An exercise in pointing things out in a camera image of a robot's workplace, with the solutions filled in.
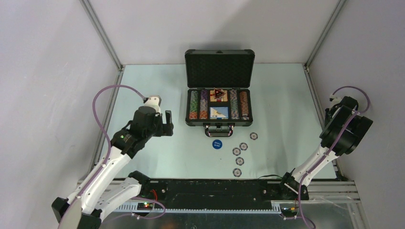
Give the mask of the red triangular dealer button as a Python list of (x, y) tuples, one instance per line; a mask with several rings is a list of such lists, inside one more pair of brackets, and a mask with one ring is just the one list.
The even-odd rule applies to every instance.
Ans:
[(214, 89), (214, 97), (215, 99), (222, 98), (225, 95), (224, 90), (222, 89)]

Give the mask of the black poker case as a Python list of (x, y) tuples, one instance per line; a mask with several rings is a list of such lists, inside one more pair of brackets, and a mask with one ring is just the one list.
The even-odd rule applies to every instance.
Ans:
[[(188, 126), (203, 127), (207, 137), (230, 137), (235, 127), (247, 127), (253, 123), (250, 83), (252, 78), (255, 52), (251, 49), (242, 50), (197, 50), (185, 52), (187, 86), (187, 106), (185, 122)], [(210, 102), (210, 90), (223, 89), (228, 91), (228, 102)], [(237, 91), (239, 119), (231, 119), (230, 90)], [(208, 91), (208, 118), (200, 119), (201, 90)], [(189, 119), (191, 91), (198, 91), (198, 118)], [(241, 117), (239, 94), (247, 92), (249, 119)], [(229, 119), (210, 119), (210, 107), (228, 107)]]

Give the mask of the red card deck box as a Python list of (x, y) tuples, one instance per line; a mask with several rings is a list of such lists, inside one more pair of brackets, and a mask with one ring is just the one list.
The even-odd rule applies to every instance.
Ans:
[(210, 102), (228, 102), (228, 91), (223, 89), (210, 90)]

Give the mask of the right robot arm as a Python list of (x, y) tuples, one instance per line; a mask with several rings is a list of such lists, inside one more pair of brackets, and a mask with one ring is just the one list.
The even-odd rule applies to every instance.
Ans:
[(277, 187), (281, 198), (291, 199), (328, 163), (356, 149), (373, 124), (358, 109), (358, 101), (352, 97), (331, 98), (331, 107), (325, 110), (320, 145), (303, 164), (283, 176)]

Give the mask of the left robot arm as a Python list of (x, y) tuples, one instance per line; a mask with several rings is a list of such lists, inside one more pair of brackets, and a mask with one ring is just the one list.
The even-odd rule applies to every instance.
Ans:
[(127, 177), (117, 188), (106, 191), (119, 171), (152, 137), (172, 136), (171, 111), (157, 105), (141, 106), (134, 117), (109, 141), (107, 154), (67, 198), (56, 198), (52, 209), (60, 229), (98, 229), (116, 208), (131, 198), (147, 198), (151, 186)]

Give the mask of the blue small blind button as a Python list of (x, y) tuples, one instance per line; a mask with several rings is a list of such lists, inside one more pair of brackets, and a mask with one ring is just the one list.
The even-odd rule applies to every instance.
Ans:
[(222, 143), (221, 140), (215, 139), (212, 142), (212, 146), (213, 146), (214, 149), (221, 149), (223, 147), (223, 143)]

